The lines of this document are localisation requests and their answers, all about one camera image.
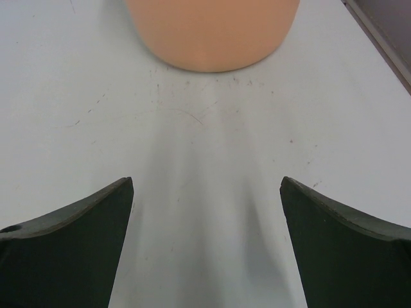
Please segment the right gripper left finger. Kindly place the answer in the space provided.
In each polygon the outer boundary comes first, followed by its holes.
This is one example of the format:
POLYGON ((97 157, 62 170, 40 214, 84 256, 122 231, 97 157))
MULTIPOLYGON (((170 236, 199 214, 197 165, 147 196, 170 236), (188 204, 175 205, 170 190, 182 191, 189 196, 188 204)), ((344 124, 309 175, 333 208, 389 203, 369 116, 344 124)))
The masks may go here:
POLYGON ((108 307, 133 202, 121 178, 1 230, 1 307, 108 307))

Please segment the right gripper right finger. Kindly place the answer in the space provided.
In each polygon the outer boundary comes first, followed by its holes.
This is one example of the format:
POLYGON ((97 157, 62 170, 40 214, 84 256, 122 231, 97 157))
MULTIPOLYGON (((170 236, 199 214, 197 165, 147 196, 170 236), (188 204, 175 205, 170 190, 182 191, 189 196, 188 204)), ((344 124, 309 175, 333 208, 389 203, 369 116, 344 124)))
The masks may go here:
POLYGON ((410 307, 410 229, 289 177, 281 203, 308 307, 410 307))

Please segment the orange plastic bucket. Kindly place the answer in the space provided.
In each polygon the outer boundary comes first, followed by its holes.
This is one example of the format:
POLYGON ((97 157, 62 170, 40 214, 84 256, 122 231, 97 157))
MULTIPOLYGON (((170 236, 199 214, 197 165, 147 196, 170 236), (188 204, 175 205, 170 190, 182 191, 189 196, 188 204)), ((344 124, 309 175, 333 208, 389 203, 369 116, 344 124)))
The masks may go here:
POLYGON ((290 31, 299 2, 139 0, 126 6, 155 56, 181 69, 219 73, 273 53, 290 31))

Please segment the grey aluminium frame rail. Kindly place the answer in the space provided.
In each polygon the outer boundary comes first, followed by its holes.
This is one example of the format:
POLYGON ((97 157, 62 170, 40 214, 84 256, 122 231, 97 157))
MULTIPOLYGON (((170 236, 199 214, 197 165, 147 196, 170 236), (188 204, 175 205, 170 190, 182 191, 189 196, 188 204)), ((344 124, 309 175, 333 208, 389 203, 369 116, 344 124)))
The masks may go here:
POLYGON ((342 3, 410 92, 410 1, 342 3))

